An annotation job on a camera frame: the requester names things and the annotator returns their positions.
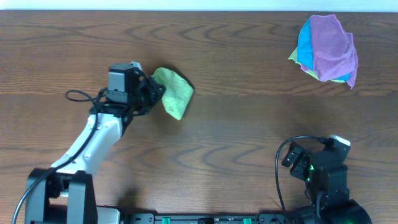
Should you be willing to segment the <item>light green microfiber cloth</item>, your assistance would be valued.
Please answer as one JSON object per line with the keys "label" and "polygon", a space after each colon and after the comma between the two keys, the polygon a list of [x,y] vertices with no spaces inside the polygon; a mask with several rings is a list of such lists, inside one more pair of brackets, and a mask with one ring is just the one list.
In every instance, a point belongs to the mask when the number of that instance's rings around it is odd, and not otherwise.
{"label": "light green microfiber cloth", "polygon": [[158,68],[152,78],[166,90],[162,97],[165,111],[176,120],[181,120],[194,93],[193,87],[175,71]]}

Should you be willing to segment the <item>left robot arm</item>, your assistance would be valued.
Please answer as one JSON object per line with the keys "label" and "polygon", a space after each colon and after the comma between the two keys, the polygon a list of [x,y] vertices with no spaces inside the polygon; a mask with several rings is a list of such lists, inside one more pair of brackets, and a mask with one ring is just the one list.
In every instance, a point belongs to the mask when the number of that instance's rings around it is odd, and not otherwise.
{"label": "left robot arm", "polygon": [[59,160],[29,174],[12,222],[24,208],[25,223],[124,223],[122,211],[96,204],[93,177],[133,118],[147,114],[165,91],[135,63],[110,67],[108,87],[96,96],[77,90],[92,104],[87,123]]}

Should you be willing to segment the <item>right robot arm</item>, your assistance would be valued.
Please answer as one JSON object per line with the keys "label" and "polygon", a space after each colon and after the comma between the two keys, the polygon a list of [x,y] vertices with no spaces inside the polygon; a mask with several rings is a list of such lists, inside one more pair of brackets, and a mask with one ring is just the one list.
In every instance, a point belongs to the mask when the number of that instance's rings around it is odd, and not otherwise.
{"label": "right robot arm", "polygon": [[338,137],[322,139],[323,150],[310,152],[292,142],[282,160],[291,176],[305,182],[311,205],[285,214],[285,223],[371,224],[367,211],[349,197],[348,166],[351,143]]}

